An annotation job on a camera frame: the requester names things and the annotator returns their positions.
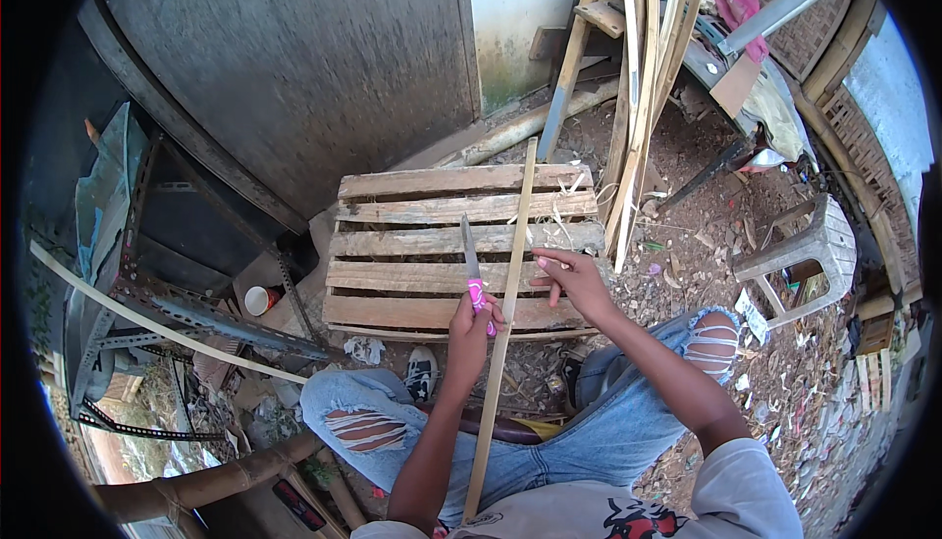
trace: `white t-shirt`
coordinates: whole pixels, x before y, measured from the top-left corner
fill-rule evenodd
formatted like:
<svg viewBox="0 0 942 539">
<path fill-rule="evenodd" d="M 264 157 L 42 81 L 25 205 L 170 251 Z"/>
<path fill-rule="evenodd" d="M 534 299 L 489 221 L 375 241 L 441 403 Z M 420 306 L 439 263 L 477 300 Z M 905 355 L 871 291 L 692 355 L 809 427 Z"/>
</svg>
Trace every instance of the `white t-shirt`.
<svg viewBox="0 0 942 539">
<path fill-rule="evenodd" d="M 697 518 L 634 498 L 629 488 L 571 482 L 527 490 L 496 502 L 447 539 L 477 537 L 801 537 L 802 522 L 769 453 L 753 439 L 734 439 L 704 461 L 690 500 Z M 363 525 L 350 539 L 424 539 L 397 521 Z"/>
</svg>

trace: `woven bamboo wall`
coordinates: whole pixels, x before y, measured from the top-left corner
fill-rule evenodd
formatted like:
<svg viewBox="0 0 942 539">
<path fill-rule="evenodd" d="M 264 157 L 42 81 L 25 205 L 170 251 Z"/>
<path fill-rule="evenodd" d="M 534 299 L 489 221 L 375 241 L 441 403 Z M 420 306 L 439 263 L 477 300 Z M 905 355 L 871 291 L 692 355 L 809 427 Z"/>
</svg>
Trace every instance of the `woven bamboo wall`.
<svg viewBox="0 0 942 539">
<path fill-rule="evenodd" d="M 760 0 L 764 6 L 771 0 Z M 820 52 L 834 36 L 850 0 L 819 0 L 766 39 L 776 60 L 797 80 L 804 81 Z"/>
<path fill-rule="evenodd" d="M 883 201 L 890 225 L 900 247 L 903 270 L 907 283 L 919 278 L 918 257 L 909 215 L 902 203 L 900 187 L 889 168 L 883 147 L 877 141 L 873 128 L 866 121 L 857 102 L 842 84 L 834 96 L 821 108 L 831 127 L 850 151 L 864 180 Z"/>
</svg>

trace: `knife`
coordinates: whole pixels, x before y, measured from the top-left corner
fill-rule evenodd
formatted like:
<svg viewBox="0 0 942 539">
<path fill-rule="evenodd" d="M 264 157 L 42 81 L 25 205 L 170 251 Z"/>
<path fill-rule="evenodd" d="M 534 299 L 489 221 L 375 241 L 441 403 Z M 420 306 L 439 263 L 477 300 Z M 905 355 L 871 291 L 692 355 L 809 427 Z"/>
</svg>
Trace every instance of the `knife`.
<svg viewBox="0 0 942 539">
<path fill-rule="evenodd" d="M 462 216 L 462 239 L 465 241 L 465 265 L 468 270 L 468 293 L 471 294 L 471 306 L 474 313 L 480 312 L 487 301 L 484 299 L 484 283 L 480 281 L 480 268 L 477 266 L 477 251 L 474 250 L 474 237 L 471 235 L 471 225 L 468 224 L 468 215 Z M 492 321 L 487 323 L 488 336 L 497 334 Z"/>
</svg>

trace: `person's left hand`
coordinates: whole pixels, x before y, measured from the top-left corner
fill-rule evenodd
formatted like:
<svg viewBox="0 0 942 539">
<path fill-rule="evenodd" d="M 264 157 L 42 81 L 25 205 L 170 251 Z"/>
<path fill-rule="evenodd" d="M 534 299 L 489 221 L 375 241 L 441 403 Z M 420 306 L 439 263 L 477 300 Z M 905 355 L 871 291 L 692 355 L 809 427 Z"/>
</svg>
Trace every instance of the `person's left hand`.
<svg viewBox="0 0 942 539">
<path fill-rule="evenodd" d="M 475 316 L 468 292 L 458 302 L 458 310 L 448 325 L 448 364 L 443 386 L 454 385 L 470 393 L 487 359 L 487 323 L 504 330 L 504 314 L 497 298 L 484 292 L 487 304 Z"/>
</svg>

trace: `white wall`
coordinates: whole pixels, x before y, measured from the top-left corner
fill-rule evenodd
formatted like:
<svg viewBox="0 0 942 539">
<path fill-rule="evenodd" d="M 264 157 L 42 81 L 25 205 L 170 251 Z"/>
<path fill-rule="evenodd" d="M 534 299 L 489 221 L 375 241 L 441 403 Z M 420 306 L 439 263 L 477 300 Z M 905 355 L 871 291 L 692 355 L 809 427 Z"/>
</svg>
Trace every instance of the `white wall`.
<svg viewBox="0 0 942 539">
<path fill-rule="evenodd" d="M 933 149 L 922 86 L 889 15 L 880 33 L 866 43 L 844 85 L 887 154 L 915 234 L 922 173 L 933 162 Z"/>
<path fill-rule="evenodd" d="M 549 62 L 529 61 L 538 26 L 565 26 L 573 0 L 471 0 L 481 109 L 487 115 L 548 82 Z"/>
</svg>

